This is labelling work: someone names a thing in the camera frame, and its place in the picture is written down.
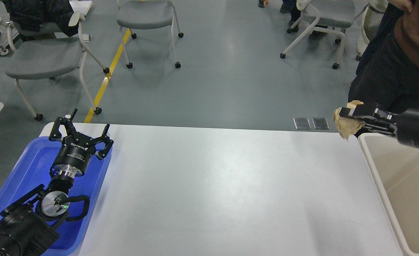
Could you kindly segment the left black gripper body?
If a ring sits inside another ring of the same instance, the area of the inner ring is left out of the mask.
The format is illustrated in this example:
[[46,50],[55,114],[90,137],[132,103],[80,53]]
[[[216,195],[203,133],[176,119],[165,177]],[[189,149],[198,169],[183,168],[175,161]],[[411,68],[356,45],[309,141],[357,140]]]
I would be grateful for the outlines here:
[[92,138],[80,135],[78,140],[71,135],[63,138],[62,147],[50,167],[50,176],[71,173],[70,176],[83,176],[88,168],[91,156],[95,153],[94,145],[86,145]]

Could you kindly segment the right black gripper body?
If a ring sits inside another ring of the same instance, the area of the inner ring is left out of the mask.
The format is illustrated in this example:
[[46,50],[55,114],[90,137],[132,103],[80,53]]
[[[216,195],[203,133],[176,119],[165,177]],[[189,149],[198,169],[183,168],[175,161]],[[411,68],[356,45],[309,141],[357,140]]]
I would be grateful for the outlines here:
[[419,149],[419,109],[408,109],[397,114],[396,138],[400,144]]

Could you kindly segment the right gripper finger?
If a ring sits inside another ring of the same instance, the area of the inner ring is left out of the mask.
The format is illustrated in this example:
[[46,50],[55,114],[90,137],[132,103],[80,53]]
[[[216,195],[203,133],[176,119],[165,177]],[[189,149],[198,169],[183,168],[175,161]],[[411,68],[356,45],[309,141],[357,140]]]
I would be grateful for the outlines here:
[[377,103],[359,104],[354,108],[343,107],[339,116],[341,118],[363,121],[362,127],[372,133],[386,136],[396,136],[396,114],[386,111]]

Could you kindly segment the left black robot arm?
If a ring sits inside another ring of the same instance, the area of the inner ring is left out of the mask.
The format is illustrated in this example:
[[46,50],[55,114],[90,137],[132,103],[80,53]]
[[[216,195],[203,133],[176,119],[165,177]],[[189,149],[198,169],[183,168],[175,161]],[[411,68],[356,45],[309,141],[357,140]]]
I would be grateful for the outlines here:
[[95,138],[79,132],[75,114],[27,146],[0,191],[0,256],[62,255],[86,232],[114,141],[109,124]]

